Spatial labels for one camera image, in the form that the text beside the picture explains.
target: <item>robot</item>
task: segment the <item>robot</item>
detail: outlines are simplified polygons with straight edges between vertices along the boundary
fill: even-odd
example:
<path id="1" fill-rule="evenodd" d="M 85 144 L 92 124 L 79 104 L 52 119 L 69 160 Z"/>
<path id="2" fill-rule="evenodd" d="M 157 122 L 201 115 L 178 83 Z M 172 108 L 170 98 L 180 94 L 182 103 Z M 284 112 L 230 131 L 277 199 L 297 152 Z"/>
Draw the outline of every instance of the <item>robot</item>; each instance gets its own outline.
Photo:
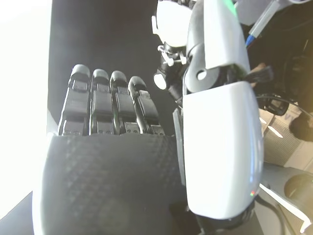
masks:
<path id="1" fill-rule="evenodd" d="M 249 221 L 255 201 L 281 218 L 260 188 L 299 212 L 301 232 L 308 231 L 313 211 L 299 195 L 313 176 L 263 162 L 249 83 L 270 81 L 272 73 L 249 74 L 232 1 L 160 0 L 152 26 L 163 43 L 154 81 L 178 105 L 175 137 L 165 135 L 140 77 L 127 82 L 114 71 L 109 79 L 76 65 L 33 192 L 35 234 L 209 235 Z"/>

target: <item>blue tip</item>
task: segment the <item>blue tip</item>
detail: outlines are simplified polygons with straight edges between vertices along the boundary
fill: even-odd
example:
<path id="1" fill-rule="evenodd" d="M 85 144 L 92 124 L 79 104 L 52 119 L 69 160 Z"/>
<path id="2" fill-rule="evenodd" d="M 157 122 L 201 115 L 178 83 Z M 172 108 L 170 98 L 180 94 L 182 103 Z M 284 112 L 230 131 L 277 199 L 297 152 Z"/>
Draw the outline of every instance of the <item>blue tip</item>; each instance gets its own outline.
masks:
<path id="1" fill-rule="evenodd" d="M 255 37 L 249 35 L 248 38 L 246 39 L 246 47 L 248 47 L 253 42 L 254 39 Z"/>

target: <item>green light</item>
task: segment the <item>green light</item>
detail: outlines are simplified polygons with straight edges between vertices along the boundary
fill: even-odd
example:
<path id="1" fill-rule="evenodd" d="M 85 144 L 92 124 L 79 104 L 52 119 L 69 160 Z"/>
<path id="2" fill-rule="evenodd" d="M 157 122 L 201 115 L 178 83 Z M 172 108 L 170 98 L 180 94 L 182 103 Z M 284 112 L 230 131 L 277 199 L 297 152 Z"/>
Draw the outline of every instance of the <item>green light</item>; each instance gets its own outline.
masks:
<path id="1" fill-rule="evenodd" d="M 238 17 L 236 8 L 231 0 L 224 0 L 225 5 L 234 14 L 234 16 Z"/>

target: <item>back of robotic hand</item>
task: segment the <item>back of robotic hand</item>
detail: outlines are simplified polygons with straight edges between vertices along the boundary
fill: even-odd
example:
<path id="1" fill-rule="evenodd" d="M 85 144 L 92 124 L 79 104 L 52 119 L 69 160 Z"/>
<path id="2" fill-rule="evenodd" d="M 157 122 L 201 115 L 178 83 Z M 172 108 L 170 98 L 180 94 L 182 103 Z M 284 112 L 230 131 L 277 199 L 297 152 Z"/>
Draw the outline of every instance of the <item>back of robotic hand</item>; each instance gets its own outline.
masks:
<path id="1" fill-rule="evenodd" d="M 189 209 L 230 229 L 249 218 L 263 169 L 258 104 L 242 29 L 231 0 L 158 2 L 163 45 L 155 84 L 181 112 Z"/>

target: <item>dark hair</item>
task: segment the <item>dark hair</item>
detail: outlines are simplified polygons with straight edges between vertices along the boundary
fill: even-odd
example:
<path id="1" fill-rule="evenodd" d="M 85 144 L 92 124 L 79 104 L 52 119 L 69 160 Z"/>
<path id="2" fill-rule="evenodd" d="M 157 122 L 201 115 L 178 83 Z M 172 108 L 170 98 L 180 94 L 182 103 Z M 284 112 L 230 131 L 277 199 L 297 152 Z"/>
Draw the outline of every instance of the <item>dark hair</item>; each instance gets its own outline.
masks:
<path id="1" fill-rule="evenodd" d="M 301 113 L 290 123 L 289 130 L 297 139 L 313 142 L 313 129 L 308 125 L 308 118 L 305 113 Z"/>

